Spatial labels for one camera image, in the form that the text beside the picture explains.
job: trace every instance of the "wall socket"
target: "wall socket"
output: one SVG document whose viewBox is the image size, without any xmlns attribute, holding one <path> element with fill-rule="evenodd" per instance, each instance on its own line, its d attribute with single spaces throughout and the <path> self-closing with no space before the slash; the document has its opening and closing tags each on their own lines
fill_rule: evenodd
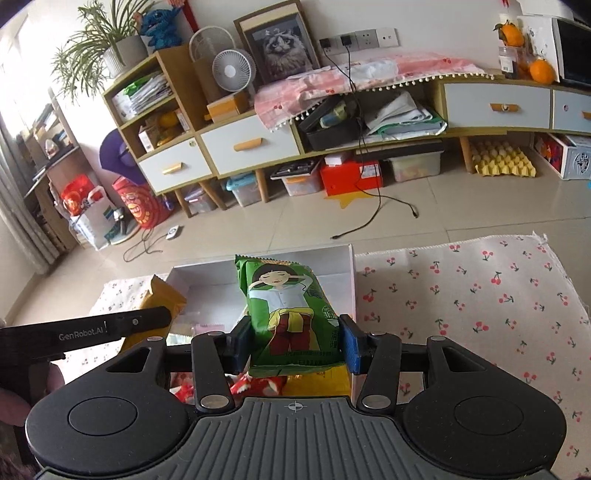
<svg viewBox="0 0 591 480">
<path fill-rule="evenodd" d="M 378 36 L 378 43 L 380 48 L 387 48 L 387 47 L 398 47 L 400 46 L 400 42 L 398 41 L 398 35 L 396 33 L 395 28 L 391 27 L 384 27 L 384 28 L 377 28 L 375 30 Z"/>
<path fill-rule="evenodd" d="M 349 51 L 366 50 L 368 48 L 386 48 L 386 47 L 398 47 L 398 36 L 396 35 L 396 29 L 385 27 L 371 30 L 359 30 L 357 32 L 345 33 L 336 37 L 323 38 L 323 43 L 328 40 L 330 47 L 322 48 L 326 55 L 339 55 L 347 53 L 347 48 L 343 45 L 341 40 L 344 36 L 351 37 L 351 45 L 349 45 Z"/>
</svg>

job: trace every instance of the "gray flower pot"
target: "gray flower pot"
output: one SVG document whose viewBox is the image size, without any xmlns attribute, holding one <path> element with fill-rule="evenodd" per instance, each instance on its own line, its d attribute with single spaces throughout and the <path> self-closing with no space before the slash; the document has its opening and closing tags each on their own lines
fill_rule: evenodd
<svg viewBox="0 0 591 480">
<path fill-rule="evenodd" d="M 128 72 L 148 56 L 148 50 L 139 35 L 124 38 L 118 41 L 115 46 L 119 50 L 123 63 L 117 58 L 113 47 L 103 53 L 103 59 L 111 78 L 117 78 L 122 73 Z"/>
</svg>

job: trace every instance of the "white bag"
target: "white bag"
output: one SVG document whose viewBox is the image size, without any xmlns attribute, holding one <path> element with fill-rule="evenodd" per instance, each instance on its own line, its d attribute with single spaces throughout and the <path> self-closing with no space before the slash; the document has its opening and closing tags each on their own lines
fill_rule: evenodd
<svg viewBox="0 0 591 480">
<path fill-rule="evenodd" d="M 95 202 L 92 196 L 102 192 L 103 197 Z M 119 225 L 115 222 L 115 205 L 107 198 L 105 189 L 97 187 L 88 194 L 90 206 L 80 215 L 72 217 L 74 229 L 84 235 L 88 242 L 101 250 L 109 246 L 110 241 L 119 233 Z"/>
</svg>

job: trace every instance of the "table leg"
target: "table leg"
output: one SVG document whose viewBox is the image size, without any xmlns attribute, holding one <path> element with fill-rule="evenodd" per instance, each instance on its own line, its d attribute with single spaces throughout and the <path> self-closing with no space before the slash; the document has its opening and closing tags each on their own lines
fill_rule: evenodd
<svg viewBox="0 0 591 480">
<path fill-rule="evenodd" d="M 267 191 L 267 180 L 265 178 L 265 170 L 262 168 L 258 168 L 255 170 L 256 173 L 256 181 L 259 184 L 259 192 L 261 192 L 261 199 L 263 203 L 267 203 L 269 201 L 269 192 Z"/>
<path fill-rule="evenodd" d="M 460 137 L 460 145 L 462 146 L 462 155 L 464 156 L 464 163 L 466 164 L 466 171 L 474 173 L 474 163 L 472 162 L 472 152 L 470 150 L 470 140 L 468 137 Z"/>
<path fill-rule="evenodd" d="M 199 185 L 201 185 L 201 188 L 203 189 L 203 191 L 205 193 L 207 193 L 209 195 L 209 197 L 215 202 L 215 204 L 217 205 L 217 208 L 219 208 L 220 210 L 227 210 L 228 209 L 228 207 L 226 206 L 226 203 L 220 198 L 220 196 L 217 194 L 215 189 L 213 189 L 211 187 L 208 180 L 200 181 Z"/>
<path fill-rule="evenodd" d="M 191 209 L 189 208 L 189 204 L 184 199 L 183 192 L 181 191 L 181 189 L 176 189 L 174 191 L 174 194 L 177 196 L 178 204 L 183 209 L 183 212 L 185 212 L 185 215 L 187 216 L 187 218 L 191 218 L 193 216 L 193 214 L 191 213 Z"/>
</svg>

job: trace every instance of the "wooden drawer handle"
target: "wooden drawer handle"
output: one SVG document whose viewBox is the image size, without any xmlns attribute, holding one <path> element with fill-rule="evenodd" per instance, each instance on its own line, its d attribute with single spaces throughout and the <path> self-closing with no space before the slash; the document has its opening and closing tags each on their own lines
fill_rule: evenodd
<svg viewBox="0 0 591 480">
<path fill-rule="evenodd" d="M 514 103 L 491 103 L 491 108 L 494 112 L 500 113 L 517 113 L 519 105 Z"/>
<path fill-rule="evenodd" d="M 253 138 L 248 142 L 237 143 L 234 145 L 234 152 L 241 152 L 243 150 L 251 150 L 256 147 L 260 147 L 262 144 L 262 138 Z"/>
<path fill-rule="evenodd" d="M 165 168 L 162 171 L 162 175 L 169 175 L 171 173 L 175 173 L 175 172 L 181 170 L 183 167 L 184 167 L 183 162 L 180 161 L 180 162 L 175 163 L 174 165 L 172 165 L 172 166 L 170 166 L 168 168 Z"/>
</svg>

